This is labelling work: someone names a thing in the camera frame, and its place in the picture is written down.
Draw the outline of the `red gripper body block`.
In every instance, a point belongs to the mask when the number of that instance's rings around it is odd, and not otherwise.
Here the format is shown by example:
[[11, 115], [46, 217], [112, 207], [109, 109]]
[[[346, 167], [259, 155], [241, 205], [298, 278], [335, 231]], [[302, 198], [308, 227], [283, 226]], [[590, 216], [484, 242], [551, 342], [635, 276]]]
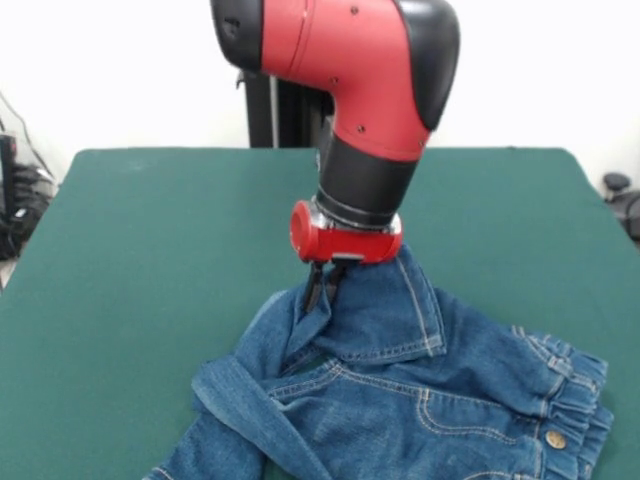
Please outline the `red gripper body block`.
[[383, 263], [394, 258], [403, 243], [398, 214], [382, 230], [358, 230], [339, 225], [307, 200], [294, 205], [289, 230], [293, 250], [303, 262]]

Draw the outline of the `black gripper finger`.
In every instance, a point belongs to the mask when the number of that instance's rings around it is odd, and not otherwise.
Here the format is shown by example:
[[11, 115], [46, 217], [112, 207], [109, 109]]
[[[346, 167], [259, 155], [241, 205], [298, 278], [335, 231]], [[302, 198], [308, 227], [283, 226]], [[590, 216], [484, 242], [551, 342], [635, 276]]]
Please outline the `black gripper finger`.
[[333, 262], [333, 267], [330, 272], [327, 274], [326, 283], [325, 283], [325, 291], [326, 296], [329, 303], [333, 303], [337, 291], [339, 288], [339, 284], [344, 278], [346, 273], [346, 261], [345, 260], [336, 260]]
[[323, 269], [323, 262], [313, 261], [310, 263], [310, 273], [303, 296], [303, 309], [305, 313], [310, 313], [315, 308], [321, 296], [323, 290]]

